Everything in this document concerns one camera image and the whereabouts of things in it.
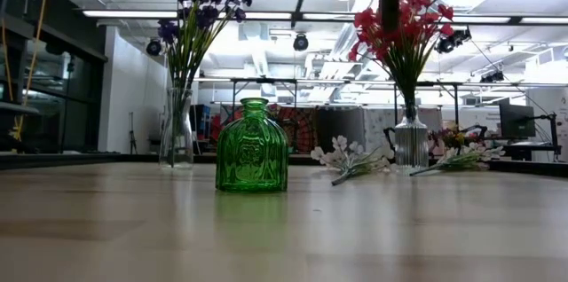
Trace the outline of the red artificial flower bunch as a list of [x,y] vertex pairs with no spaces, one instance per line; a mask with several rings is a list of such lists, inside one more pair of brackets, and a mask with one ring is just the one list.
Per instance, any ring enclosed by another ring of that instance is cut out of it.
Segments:
[[418,119],[415,92],[430,54],[454,33],[454,8],[437,0],[398,0],[398,27],[390,34],[389,69],[404,98],[404,113],[395,130],[427,134]]
[[357,42],[351,47],[349,60],[369,59],[380,66],[394,81],[405,101],[404,122],[416,122],[415,89],[421,67],[422,26],[412,7],[398,9],[395,29],[382,25],[380,11],[368,8],[355,16]]

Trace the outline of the white artificial flower bunch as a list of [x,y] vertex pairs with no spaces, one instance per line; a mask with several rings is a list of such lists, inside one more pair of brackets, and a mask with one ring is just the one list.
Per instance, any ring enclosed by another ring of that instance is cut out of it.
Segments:
[[487,148],[479,143],[470,143],[459,149],[450,148],[434,165],[411,172],[409,176],[417,176],[430,171],[464,171],[481,170],[489,161],[499,161],[505,154],[502,146]]
[[337,177],[331,181],[333,186],[354,177],[389,172],[394,161],[394,151],[390,147],[376,147],[366,152],[363,145],[357,141],[349,143],[344,136],[332,137],[332,148],[332,152],[325,153],[320,146],[316,146],[310,155],[313,160],[336,172]]

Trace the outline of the purple artificial flower bunch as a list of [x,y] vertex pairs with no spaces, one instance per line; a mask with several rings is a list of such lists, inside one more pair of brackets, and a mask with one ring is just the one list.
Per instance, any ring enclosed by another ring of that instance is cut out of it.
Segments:
[[234,15],[234,4],[225,0],[176,2],[175,18],[158,21],[170,82],[159,163],[165,168],[190,168],[192,84],[209,47]]
[[242,22],[252,0],[177,0],[169,51],[172,88],[192,90],[210,45],[231,20]]

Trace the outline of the clear ribbed glass vase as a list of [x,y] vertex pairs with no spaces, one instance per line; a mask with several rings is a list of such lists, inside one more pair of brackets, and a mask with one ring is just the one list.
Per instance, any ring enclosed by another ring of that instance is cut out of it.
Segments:
[[409,176],[429,166],[428,128],[414,103],[406,104],[401,123],[395,126],[395,160],[398,172]]

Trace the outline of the green glass vase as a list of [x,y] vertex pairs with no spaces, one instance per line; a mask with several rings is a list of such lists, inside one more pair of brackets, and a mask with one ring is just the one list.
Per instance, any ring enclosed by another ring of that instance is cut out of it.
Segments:
[[284,192],[288,138],[268,118],[265,98],[244,98],[242,117],[225,126],[217,143],[216,188],[223,192]]

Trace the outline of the orange patterned cloth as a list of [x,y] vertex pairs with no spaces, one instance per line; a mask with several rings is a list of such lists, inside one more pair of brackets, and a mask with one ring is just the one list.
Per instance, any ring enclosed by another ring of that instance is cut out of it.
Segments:
[[313,107],[269,105],[269,116],[281,126],[293,153],[308,154],[317,145]]

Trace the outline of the black background computer monitor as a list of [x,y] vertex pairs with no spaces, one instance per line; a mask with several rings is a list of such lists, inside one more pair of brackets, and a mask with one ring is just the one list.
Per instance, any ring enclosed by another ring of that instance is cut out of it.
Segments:
[[500,104],[501,135],[509,138],[535,137],[534,110],[531,106]]

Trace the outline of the long ceiling light bar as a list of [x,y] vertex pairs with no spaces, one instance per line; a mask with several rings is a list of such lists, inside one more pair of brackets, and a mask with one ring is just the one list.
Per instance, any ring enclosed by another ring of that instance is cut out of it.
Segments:
[[[158,10],[81,10],[81,13],[94,19],[111,20],[160,20],[174,19],[176,11]],[[355,20],[352,12],[246,12],[247,20],[329,22],[348,23]],[[550,15],[489,15],[455,14],[453,23],[479,26],[568,26],[568,16]]]

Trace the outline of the clear smooth glass carafe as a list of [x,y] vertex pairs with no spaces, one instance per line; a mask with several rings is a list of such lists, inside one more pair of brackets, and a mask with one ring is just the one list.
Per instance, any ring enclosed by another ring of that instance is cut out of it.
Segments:
[[167,90],[165,122],[159,151],[159,164],[164,168],[193,166],[191,100],[191,90],[181,88]]

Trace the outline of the black tripod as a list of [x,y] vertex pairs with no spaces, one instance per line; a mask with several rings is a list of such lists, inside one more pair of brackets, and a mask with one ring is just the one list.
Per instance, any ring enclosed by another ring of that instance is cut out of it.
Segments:
[[137,140],[134,132],[134,113],[129,112],[129,143],[130,143],[130,154],[137,154]]

